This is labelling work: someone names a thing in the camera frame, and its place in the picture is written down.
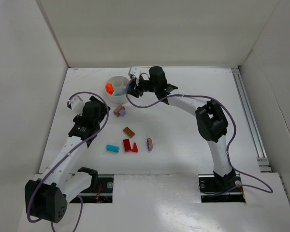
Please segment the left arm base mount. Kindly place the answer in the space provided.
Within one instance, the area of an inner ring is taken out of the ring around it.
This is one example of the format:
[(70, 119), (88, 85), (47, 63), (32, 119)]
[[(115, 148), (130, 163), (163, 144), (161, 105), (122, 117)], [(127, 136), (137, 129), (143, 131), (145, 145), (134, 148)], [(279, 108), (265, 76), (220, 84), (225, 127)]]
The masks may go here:
[(112, 203), (114, 189), (114, 175), (99, 175), (95, 186), (83, 190), (78, 196), (83, 199), (83, 203)]

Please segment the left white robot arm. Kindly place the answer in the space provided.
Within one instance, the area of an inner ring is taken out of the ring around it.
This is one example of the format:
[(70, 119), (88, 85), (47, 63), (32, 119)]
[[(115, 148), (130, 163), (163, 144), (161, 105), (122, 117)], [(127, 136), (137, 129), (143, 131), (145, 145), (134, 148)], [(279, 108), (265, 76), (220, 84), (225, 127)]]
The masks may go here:
[(40, 220), (60, 222), (68, 203), (81, 191), (95, 187), (98, 182), (97, 171), (90, 168), (81, 167), (74, 177), (70, 174), (106, 126), (110, 107), (101, 96), (92, 92), (87, 102), (78, 93), (73, 94), (67, 106), (76, 116), (62, 150), (41, 178), (29, 180), (25, 185), (26, 214), (30, 223)]

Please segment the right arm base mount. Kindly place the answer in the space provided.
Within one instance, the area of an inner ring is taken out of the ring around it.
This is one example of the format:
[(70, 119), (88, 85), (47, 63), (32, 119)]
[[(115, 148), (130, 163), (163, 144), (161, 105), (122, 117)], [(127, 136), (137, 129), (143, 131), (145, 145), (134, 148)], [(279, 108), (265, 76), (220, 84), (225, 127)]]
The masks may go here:
[(245, 203), (245, 196), (241, 185), (241, 178), (237, 174), (225, 187), (222, 187), (216, 181), (214, 175), (199, 175), (198, 188), (201, 193), (202, 203)]

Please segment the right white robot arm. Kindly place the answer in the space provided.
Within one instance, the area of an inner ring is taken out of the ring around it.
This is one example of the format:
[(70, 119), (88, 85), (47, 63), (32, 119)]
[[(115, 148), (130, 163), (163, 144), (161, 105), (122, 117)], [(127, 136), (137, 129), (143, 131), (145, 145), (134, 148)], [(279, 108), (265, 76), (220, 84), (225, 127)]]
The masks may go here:
[(178, 87), (169, 84), (165, 72), (160, 66), (149, 69), (145, 80), (138, 68), (129, 70), (130, 81), (126, 86), (125, 95), (136, 98), (145, 92), (152, 92), (159, 102), (177, 107), (196, 118), (200, 136), (209, 145), (213, 159), (213, 175), (216, 185), (215, 192), (226, 191), (235, 180), (234, 168), (228, 160), (226, 144), (227, 127), (229, 125), (225, 107), (213, 97), (205, 95), (189, 95), (179, 91)]

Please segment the orange lego brick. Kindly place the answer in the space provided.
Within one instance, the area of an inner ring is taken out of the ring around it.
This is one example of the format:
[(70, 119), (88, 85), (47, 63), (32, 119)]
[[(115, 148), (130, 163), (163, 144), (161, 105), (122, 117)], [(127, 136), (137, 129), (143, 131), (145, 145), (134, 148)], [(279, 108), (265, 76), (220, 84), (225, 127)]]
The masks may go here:
[(106, 83), (105, 90), (109, 95), (113, 95), (113, 93), (114, 93), (114, 88), (113, 88), (113, 85), (111, 83)]

